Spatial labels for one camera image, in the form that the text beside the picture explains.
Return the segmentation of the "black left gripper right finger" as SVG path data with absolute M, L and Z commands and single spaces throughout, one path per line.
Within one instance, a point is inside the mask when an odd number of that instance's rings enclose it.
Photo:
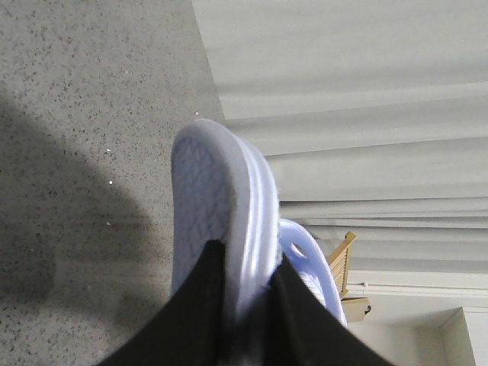
M 312 295 L 292 265 L 271 277 L 264 365 L 388 365 Z

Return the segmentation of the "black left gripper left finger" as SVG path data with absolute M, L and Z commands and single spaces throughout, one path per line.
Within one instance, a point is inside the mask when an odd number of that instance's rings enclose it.
M 215 365 L 224 287 L 224 245 L 209 240 L 183 285 L 101 365 Z

